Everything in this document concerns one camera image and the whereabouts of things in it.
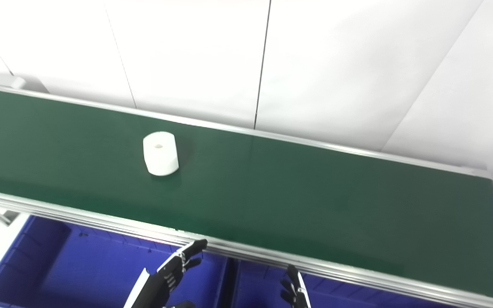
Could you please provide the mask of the white and black left hand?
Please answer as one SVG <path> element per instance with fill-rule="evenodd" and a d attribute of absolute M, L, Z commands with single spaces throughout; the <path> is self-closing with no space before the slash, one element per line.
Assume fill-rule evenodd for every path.
<path fill-rule="evenodd" d="M 137 278 L 124 308 L 194 308 L 190 300 L 183 300 L 177 304 L 168 305 L 170 294 L 180 284 L 184 273 L 192 267 L 197 267 L 202 258 L 194 256 L 201 253 L 208 246 L 206 239 L 193 240 L 177 249 L 154 272 L 143 269 Z"/>

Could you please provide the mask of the white and black right hand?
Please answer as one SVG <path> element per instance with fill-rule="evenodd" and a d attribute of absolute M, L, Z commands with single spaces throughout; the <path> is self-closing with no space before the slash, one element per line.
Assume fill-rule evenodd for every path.
<path fill-rule="evenodd" d="M 292 264 L 286 268 L 286 277 L 280 280 L 280 297 L 292 308 L 311 308 L 309 294 L 303 276 Z"/>

